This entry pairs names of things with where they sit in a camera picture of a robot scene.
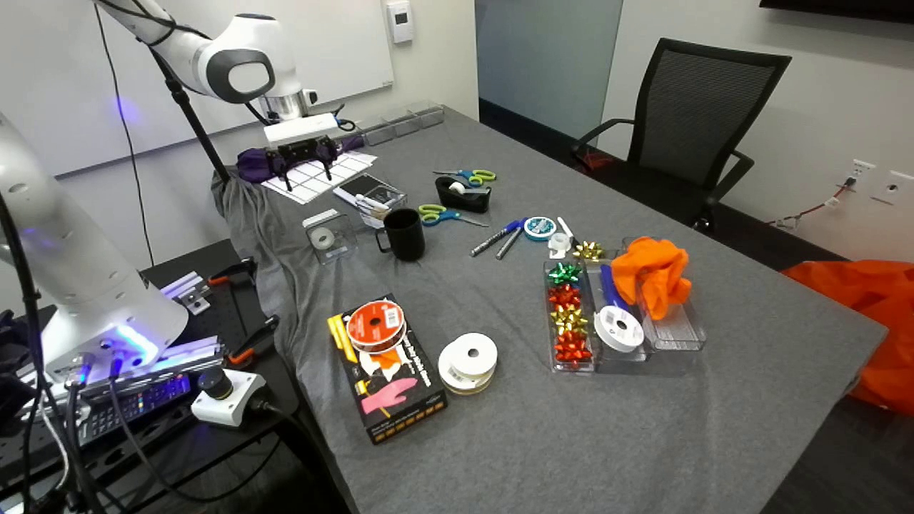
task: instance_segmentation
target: gray tablecloth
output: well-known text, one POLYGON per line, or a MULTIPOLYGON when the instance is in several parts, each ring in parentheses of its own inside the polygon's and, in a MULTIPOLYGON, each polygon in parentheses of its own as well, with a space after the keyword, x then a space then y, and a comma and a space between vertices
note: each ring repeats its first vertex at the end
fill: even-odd
POLYGON ((436 201, 435 171, 493 168, 492 230, 425 230, 428 254, 398 262, 335 197, 302 210, 243 182, 216 194, 236 251, 260 262, 262 305, 283 318, 276 347, 359 512, 760 512, 883 335, 455 112, 369 152, 370 174, 412 207, 436 201), (338 258, 312 251, 299 230, 326 207, 346 214, 338 231, 348 251, 338 258), (608 248, 638 235, 689 248, 702 357, 667 374, 550 374, 545 245, 468 258, 523 214, 560 214, 608 248), (326 335, 329 314, 376 295, 398 295, 432 357, 465 332, 500 347, 492 392, 455 398, 386 447, 369 442, 326 335))

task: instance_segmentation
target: blue pen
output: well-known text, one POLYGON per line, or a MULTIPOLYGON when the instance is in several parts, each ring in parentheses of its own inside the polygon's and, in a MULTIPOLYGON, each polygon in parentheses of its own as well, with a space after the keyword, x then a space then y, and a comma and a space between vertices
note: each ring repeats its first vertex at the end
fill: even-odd
POLYGON ((506 245, 498 251, 498 258, 506 258, 506 251, 508 251, 508 248, 515 245, 515 240, 520 237, 523 224, 525 224, 525 217, 510 221, 500 235, 482 240, 482 244, 472 251, 472 258, 482 254, 489 245, 493 245, 493 244, 500 244, 500 240, 506 240, 506 237, 510 235, 510 240, 506 240, 506 245))

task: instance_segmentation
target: black mug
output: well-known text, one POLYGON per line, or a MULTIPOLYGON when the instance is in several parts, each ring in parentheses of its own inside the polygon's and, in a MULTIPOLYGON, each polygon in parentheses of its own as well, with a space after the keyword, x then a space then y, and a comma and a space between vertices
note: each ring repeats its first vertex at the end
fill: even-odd
POLYGON ((379 251, 395 251, 398 260, 413 262, 425 254, 422 221, 413 210, 398 210, 383 217, 383 231, 373 231, 379 251))

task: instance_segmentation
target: chair backrest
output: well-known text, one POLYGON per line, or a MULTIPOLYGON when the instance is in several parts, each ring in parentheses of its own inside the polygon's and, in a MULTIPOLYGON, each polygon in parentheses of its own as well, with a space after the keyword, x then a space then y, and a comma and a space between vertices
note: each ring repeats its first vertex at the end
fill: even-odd
POLYGON ((710 192, 792 57, 660 40, 628 160, 710 192))

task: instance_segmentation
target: scissors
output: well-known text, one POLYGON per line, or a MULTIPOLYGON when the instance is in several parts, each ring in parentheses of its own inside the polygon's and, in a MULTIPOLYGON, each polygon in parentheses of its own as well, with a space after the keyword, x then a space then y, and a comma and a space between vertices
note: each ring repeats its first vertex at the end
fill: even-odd
POLYGON ((472 224, 472 225, 485 225, 475 217, 462 217, 459 211, 450 211, 446 207, 436 207, 436 202, 422 202, 419 207, 419 221, 422 225, 436 225, 436 224, 446 224, 446 221, 462 221, 462 224, 472 224))
POLYGON ((459 168, 455 177, 459 182, 465 182, 465 185, 492 185, 492 182, 498 182, 498 174, 489 171, 489 168, 459 168))

